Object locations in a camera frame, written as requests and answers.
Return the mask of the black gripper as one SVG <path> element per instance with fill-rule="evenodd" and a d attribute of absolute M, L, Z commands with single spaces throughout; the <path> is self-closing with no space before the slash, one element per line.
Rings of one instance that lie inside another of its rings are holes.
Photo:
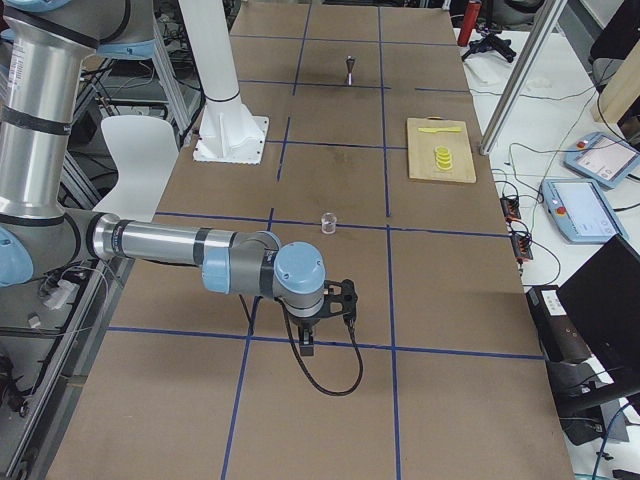
<path fill-rule="evenodd" d="M 314 327 L 320 322 L 318 316 L 299 317 L 293 314 L 289 315 L 289 319 L 294 323 L 298 330 L 299 353 L 304 356 L 314 355 Z"/>

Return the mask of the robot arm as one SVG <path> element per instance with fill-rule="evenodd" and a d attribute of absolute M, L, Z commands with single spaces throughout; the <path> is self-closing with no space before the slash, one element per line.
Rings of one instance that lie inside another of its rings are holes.
<path fill-rule="evenodd" d="M 1 108 L 1 283 L 26 283 L 88 258 L 198 267 L 207 289 L 277 301 L 297 354 L 330 314 L 320 252 L 266 232 L 176 229 L 153 222 L 176 161 L 156 146 L 115 153 L 114 189 L 92 211 L 57 199 L 80 71 L 90 56 L 143 60 L 156 50 L 148 1 L 8 1 L 14 40 Z"/>

